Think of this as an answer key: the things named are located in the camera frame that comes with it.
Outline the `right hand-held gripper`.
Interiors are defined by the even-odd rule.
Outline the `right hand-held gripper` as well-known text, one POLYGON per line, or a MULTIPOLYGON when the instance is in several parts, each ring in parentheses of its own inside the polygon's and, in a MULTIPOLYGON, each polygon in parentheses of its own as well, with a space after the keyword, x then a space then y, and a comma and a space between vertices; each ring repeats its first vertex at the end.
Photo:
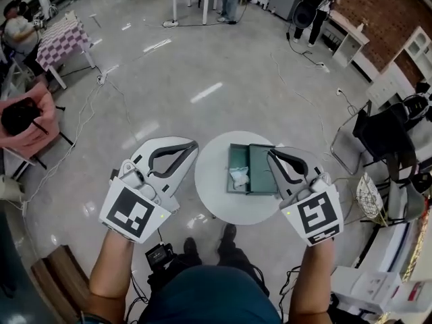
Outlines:
POLYGON ((316 156, 299 148, 275 147, 267 152, 267 162, 283 198, 279 209, 308 246, 344 231, 340 194, 316 156))

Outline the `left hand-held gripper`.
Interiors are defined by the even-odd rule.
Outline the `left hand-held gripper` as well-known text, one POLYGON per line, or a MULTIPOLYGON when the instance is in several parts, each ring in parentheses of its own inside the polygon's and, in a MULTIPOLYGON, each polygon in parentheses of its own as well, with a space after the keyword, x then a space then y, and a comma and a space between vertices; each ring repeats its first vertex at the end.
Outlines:
POLYGON ((174 193, 198 151, 195 140, 179 136, 144 142, 110 181, 99 221, 132 242, 144 243, 179 209, 174 193), (156 171, 155 159, 175 154, 179 155, 165 172, 156 171))

